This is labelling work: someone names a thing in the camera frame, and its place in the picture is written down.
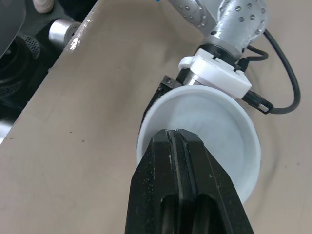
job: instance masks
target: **machinery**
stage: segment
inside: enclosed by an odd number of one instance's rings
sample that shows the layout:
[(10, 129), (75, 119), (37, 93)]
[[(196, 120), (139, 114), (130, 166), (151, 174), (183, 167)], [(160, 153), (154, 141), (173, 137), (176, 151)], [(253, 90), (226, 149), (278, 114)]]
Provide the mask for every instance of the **machinery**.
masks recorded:
[[(165, 77), (146, 113), (166, 92), (182, 85), (205, 85), (242, 99), (264, 114), (286, 114), (300, 103), (294, 72), (266, 30), (265, 0), (168, 0), (204, 36), (202, 45), (179, 64), (176, 79)], [(252, 92), (245, 71), (268, 54), (250, 46), (262, 34), (280, 57), (292, 84), (293, 103), (276, 108)], [(260, 56), (242, 58), (246, 49)], [(252, 234), (227, 172), (201, 139), (186, 130), (155, 134), (132, 178), (126, 234)]]
[(0, 144), (80, 26), (49, 19), (23, 29), (25, 1), (0, 1)]

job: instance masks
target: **screw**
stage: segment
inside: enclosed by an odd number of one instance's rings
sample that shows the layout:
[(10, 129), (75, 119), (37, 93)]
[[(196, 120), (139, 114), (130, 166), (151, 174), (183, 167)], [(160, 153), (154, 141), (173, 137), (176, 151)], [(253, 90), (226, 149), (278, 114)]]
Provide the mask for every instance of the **screw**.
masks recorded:
[(215, 60), (216, 58), (219, 58), (220, 56), (221, 56), (221, 54), (219, 54), (218, 52), (215, 52), (215, 53), (214, 53), (213, 60)]

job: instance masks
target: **cable connector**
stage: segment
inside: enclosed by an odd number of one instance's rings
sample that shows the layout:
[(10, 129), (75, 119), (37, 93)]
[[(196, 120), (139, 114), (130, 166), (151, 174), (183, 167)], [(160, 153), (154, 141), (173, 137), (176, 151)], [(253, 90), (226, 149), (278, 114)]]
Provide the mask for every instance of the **cable connector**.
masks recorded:
[(271, 109), (273, 109), (273, 104), (269, 101), (265, 100), (260, 95), (248, 91), (247, 94), (242, 98), (245, 102), (247, 102), (250, 106), (256, 108), (264, 114), (270, 113)]
[(237, 65), (238, 66), (240, 66), (240, 70), (242, 71), (242, 72), (245, 72), (246, 70), (247, 70), (247, 67), (248, 67), (248, 65), (249, 65), (249, 59), (248, 58), (241, 58), (239, 61), (238, 61), (238, 63), (237, 63)]

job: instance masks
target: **white bowl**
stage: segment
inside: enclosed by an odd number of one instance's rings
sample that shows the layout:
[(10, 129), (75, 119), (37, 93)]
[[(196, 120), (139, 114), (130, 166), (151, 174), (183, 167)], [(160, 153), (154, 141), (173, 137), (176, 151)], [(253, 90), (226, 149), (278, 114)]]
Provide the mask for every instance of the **white bowl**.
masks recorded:
[(227, 94), (207, 86), (182, 86), (169, 91), (152, 105), (143, 121), (137, 163), (155, 133), (178, 128), (201, 138), (229, 174), (244, 203), (256, 186), (261, 163), (259, 139), (244, 109)]

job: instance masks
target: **black cable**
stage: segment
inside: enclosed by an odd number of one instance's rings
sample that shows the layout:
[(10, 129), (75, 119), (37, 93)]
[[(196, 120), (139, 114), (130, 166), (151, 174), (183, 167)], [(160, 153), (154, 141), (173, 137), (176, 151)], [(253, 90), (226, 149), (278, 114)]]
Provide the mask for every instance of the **black cable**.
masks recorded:
[(268, 59), (269, 57), (267, 52), (254, 48), (251, 45), (249, 45), (247, 49), (249, 49), (250, 51), (256, 54), (262, 55), (262, 56), (247, 56), (246, 58), (248, 58), (249, 61), (263, 61), (263, 60)]
[(281, 48), (277, 44), (276, 40), (272, 37), (272, 35), (269, 33), (268, 30), (265, 30), (264, 36), (268, 39), (268, 41), (270, 42), (270, 44), (272, 45), (272, 47), (276, 51), (277, 55), (281, 59), (283, 65), (286, 69), (286, 72), (289, 76), (289, 79), (292, 83), (292, 89), (293, 89), (293, 95), (294, 95), (293, 102), (290, 106), (285, 107), (285, 108), (273, 107), (270, 110), (270, 113), (276, 114), (276, 115), (286, 114), (286, 113), (289, 113), (289, 112), (293, 111), (294, 109), (296, 109), (300, 103), (301, 94), (300, 94), (299, 84), (298, 84), (297, 78), (293, 72), (291, 65), (289, 64), (286, 56), (284, 55), (283, 51), (281, 50)]

